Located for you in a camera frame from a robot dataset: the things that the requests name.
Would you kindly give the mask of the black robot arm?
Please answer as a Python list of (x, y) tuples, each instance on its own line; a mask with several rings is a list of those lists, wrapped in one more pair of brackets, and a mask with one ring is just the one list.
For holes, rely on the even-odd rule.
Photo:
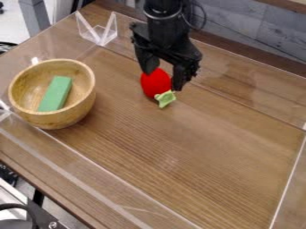
[(131, 43), (145, 74), (164, 60), (172, 65), (171, 89), (180, 91), (197, 76), (203, 55), (189, 39), (191, 0), (144, 0), (147, 22), (132, 22)]

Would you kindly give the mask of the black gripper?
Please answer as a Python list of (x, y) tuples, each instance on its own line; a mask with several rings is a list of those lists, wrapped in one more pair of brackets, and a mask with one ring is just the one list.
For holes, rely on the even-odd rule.
[(172, 90), (180, 91), (197, 75), (201, 53), (191, 43), (189, 28), (181, 18), (132, 22), (131, 42), (141, 71), (151, 74), (165, 60), (173, 66)]

